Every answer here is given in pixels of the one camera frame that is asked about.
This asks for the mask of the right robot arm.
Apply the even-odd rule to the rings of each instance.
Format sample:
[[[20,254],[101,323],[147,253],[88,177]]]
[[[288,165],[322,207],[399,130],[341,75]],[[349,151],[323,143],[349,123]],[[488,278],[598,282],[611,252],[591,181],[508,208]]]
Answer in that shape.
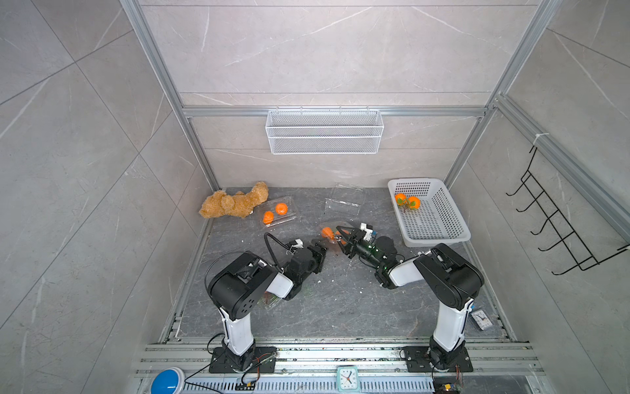
[[[392,290],[413,282],[428,284],[440,303],[429,347],[434,363],[444,364],[463,351],[466,320],[485,283],[479,269],[444,243],[400,262],[391,238],[374,237],[366,226],[338,226],[336,230],[342,252],[373,269],[382,287]]]

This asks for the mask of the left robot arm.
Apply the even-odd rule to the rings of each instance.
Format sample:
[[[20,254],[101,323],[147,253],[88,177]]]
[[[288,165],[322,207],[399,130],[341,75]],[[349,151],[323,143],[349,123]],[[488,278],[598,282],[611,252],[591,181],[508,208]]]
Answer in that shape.
[[[241,357],[255,348],[250,313],[266,293],[291,300],[304,281],[323,269],[327,248],[319,242],[292,251],[291,260],[277,268],[251,251],[245,251],[219,274],[206,290],[221,314],[223,342],[228,353]]]

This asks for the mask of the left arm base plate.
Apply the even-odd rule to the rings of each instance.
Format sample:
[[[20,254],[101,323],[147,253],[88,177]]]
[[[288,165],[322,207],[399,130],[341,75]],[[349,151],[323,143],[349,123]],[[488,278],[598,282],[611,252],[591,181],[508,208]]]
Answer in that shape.
[[[274,346],[254,346],[241,356],[236,356],[226,347],[215,347],[210,374],[255,373],[271,374],[275,370],[277,348]]]

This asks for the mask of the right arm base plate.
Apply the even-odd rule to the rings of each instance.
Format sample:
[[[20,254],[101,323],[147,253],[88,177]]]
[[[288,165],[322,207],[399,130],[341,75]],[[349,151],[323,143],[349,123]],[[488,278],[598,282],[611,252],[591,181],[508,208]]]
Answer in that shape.
[[[473,372],[464,344],[451,352],[445,352],[439,346],[405,346],[401,350],[401,358],[410,373]]]

